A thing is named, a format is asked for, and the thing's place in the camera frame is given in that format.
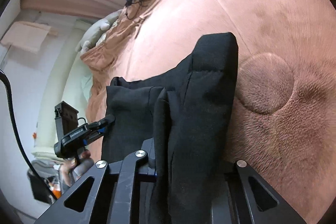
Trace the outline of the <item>person's left hand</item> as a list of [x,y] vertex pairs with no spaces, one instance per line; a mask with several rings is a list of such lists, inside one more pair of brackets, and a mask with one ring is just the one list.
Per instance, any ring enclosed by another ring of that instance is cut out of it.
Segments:
[[59,169],[62,189],[64,191],[69,189],[93,165],[94,161],[87,149],[80,154],[78,159],[66,160]]

